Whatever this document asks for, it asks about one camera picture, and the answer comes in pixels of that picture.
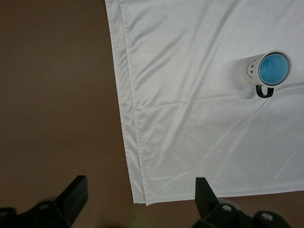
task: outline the mug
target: mug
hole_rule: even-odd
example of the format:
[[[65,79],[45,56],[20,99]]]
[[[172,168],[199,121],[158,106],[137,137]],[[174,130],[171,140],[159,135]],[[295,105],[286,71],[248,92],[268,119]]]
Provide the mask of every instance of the mug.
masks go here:
[[[261,98],[271,97],[274,88],[281,85],[290,75],[291,61],[289,56],[279,50],[247,58],[243,76],[256,86],[256,93]],[[267,87],[267,94],[262,91]]]

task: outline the black handle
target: black handle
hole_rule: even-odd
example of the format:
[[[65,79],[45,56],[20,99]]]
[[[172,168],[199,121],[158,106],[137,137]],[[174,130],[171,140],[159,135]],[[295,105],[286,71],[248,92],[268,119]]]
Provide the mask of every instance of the black handle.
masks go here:
[[[263,94],[262,86],[256,85],[256,93],[261,98],[268,98],[268,97],[271,97],[272,94],[274,94],[274,88],[267,88],[267,94],[265,95],[265,94]]]

